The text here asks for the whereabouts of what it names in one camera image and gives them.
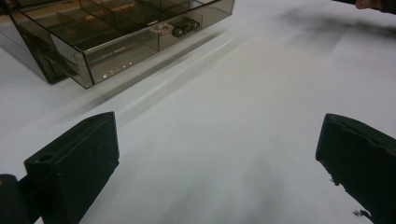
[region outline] white surface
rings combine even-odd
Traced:
[[[30,155],[115,111],[120,166],[81,223],[370,223],[315,151],[326,113],[396,136],[395,28],[327,0],[239,0],[87,91],[48,85],[0,49],[0,173],[22,178]]]

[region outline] hand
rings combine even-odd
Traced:
[[[355,3],[356,8],[381,8],[381,0],[357,0]]]

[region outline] tinted acrylic box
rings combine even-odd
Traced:
[[[3,1],[49,83],[85,89],[233,12],[234,0]]]

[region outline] white table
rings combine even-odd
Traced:
[[[87,91],[0,49],[0,173],[22,178],[40,148],[115,111],[120,166],[81,223],[371,223],[315,152],[326,113],[396,137],[395,31],[394,15],[328,0],[239,0]]]

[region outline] clear plastic case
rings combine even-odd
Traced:
[[[10,14],[48,82],[67,75],[88,89],[227,18],[234,0],[29,3]]]

